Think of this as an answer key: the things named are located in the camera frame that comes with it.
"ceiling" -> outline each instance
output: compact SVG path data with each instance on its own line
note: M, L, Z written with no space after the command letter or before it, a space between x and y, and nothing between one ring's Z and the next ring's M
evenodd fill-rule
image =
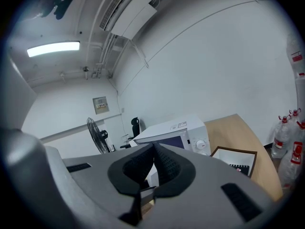
M108 32L103 31L99 24L103 13L111 0L105 0L99 13L98 9L103 0L73 0L64 17L57 20L53 12L45 18L35 18L19 21L8 40L9 54L16 63L20 73L31 87L61 80L65 78L84 77L82 68L88 66L89 77L100 59L103 42ZM88 49L91 30L92 37ZM80 41L79 51L57 52L28 57L27 49L48 43ZM120 55L126 40L119 38L102 74L111 71Z

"black vent slot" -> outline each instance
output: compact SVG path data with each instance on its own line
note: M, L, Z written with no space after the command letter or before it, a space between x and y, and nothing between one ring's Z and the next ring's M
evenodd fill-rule
M91 165L89 165L88 163L85 163L85 164L80 164L80 165L75 165L75 166L69 166L69 167L67 167L67 170L71 173L71 172L75 172L75 171L84 170L84 169L87 169L90 167L91 167Z
M246 222L262 212L236 184L227 183L221 186L221 189Z

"stacked water bottles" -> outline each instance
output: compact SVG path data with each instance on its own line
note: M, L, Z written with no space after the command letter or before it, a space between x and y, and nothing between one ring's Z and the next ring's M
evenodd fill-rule
M282 158L278 176L283 190L293 188L303 164L305 120L299 120L300 111L290 111L292 116L284 116L275 132L271 155L273 158Z

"fluorescent light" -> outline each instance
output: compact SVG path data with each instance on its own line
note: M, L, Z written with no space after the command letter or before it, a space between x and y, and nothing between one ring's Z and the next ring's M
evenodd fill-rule
M30 48L28 49L28 55L31 58L49 52L61 52L61 51L71 51L71 50L79 50L79 49L80 49L80 42L60 42L60 43L53 43L35 48Z

